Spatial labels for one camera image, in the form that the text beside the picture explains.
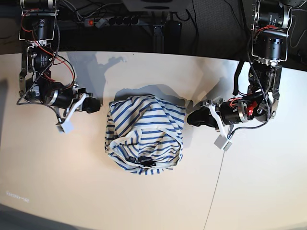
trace white table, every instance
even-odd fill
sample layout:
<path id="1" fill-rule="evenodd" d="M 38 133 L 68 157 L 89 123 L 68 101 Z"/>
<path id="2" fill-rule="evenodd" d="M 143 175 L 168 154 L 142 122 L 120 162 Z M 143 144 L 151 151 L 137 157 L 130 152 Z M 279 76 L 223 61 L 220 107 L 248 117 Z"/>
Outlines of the white table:
<path id="1" fill-rule="evenodd" d="M 131 92 L 154 93 L 185 105 L 189 100 L 195 105 L 204 98 L 229 98 L 237 62 L 115 52 L 73 52 L 68 57 L 80 85 L 99 96 L 103 107 L 91 115 L 74 114 L 75 130 L 61 135 L 48 108 L 16 106 L 21 55 L 0 56 L 0 81 L 8 84 L 0 204 L 88 229 L 202 230 L 223 156 L 213 144 L 218 134 L 185 124 L 183 161 L 163 174 L 134 175 L 104 152 L 108 103 Z M 242 90 L 248 85 L 248 70 L 246 63 Z M 71 81 L 64 65 L 52 67 L 52 77 Z M 235 134 L 206 230 L 307 226 L 306 89 L 307 73 L 283 69 L 276 118 L 261 129 Z"/>

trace blue and white striped fabric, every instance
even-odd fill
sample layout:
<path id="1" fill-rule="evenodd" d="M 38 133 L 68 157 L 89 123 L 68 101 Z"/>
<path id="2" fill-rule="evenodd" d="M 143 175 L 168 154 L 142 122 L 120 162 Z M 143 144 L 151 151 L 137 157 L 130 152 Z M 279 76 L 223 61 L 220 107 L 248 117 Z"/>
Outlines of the blue and white striped fabric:
<path id="1" fill-rule="evenodd" d="M 112 102 L 106 153 L 130 173 L 173 169 L 182 159 L 184 118 L 185 108 L 152 95 Z"/>

